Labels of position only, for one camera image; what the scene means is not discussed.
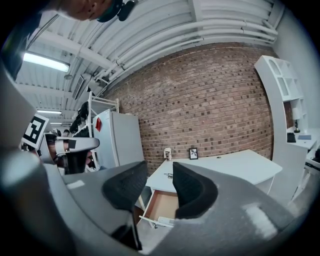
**ceiling light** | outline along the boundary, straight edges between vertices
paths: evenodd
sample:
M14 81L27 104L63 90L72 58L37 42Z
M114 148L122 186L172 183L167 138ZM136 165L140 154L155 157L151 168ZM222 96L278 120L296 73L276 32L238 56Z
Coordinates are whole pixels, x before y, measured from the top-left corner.
M45 56L36 55L33 53L26 52L23 56L23 60L25 62L31 62L35 64L39 64L42 66L46 66L52 69L60 70L63 72L68 72L69 70L69 64L63 63L60 61L53 60L51 58L47 58Z
M52 110L37 110L39 113L48 113L48 114L61 114L61 111L52 111Z

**open drawer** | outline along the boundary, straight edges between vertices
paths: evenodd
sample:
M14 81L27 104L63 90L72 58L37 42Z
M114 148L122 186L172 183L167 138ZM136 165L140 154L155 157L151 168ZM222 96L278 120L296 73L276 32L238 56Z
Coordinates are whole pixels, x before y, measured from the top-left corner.
M139 217L152 226L173 227L178 208L177 193L154 190L143 216Z

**white bookshelf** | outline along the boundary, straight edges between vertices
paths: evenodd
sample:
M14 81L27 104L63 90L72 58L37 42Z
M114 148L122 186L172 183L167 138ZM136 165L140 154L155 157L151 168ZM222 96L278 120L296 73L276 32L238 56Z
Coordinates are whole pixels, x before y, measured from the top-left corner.
M293 132L294 128L287 129L284 102L290 102L291 108L296 108L295 112L299 116L298 127L301 130L299 134L303 134L308 131L304 95L299 78L290 62L261 56L254 66L262 80L272 113L272 161L282 167L282 171L273 179L269 195L285 206L292 199L300 183L308 147L305 145L306 141L287 142L287 132Z

